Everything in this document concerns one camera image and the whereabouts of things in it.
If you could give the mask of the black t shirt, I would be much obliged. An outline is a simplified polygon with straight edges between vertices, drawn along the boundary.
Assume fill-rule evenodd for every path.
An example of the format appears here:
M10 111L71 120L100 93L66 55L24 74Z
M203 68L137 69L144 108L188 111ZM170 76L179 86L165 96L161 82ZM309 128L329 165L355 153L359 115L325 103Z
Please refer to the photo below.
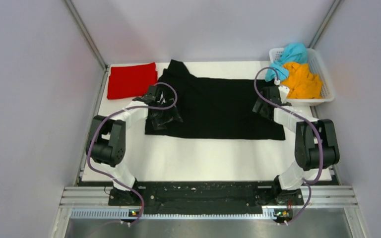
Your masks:
M146 135L185 139L285 140L282 125L253 112L258 99L251 79L196 77L181 61L171 60L159 81L178 95L181 121L172 120L155 129L145 122Z

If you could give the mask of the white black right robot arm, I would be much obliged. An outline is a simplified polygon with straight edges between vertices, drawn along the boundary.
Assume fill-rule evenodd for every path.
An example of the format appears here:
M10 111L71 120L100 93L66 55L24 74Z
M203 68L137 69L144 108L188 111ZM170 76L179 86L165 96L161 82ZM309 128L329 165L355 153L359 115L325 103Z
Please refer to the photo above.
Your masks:
M316 184L323 170L339 162L340 153L334 123L330 119L306 116L285 100L286 86L255 88L258 99L253 112L277 123L295 136L294 161L274 179L271 198L285 204L297 197L303 185Z

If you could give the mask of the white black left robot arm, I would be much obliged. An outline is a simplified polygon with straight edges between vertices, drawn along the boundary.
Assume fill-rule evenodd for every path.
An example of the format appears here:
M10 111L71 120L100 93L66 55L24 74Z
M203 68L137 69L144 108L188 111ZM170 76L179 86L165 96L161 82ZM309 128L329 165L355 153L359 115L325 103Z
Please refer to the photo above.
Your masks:
M127 130L144 119L150 120L154 130L164 130L173 121L182 122L177 100L178 94L172 86L156 83L119 111L92 119L85 148L86 162L92 171L112 180L110 205L144 205L137 190L137 179L123 162Z

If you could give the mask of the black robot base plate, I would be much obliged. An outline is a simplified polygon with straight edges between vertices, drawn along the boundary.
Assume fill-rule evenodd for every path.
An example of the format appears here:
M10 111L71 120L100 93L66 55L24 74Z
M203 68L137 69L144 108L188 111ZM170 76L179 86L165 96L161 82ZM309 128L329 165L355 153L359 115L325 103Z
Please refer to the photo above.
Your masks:
M263 206L286 208L303 205L297 197L281 204L274 196L272 181L138 181L146 215L241 215L261 214Z

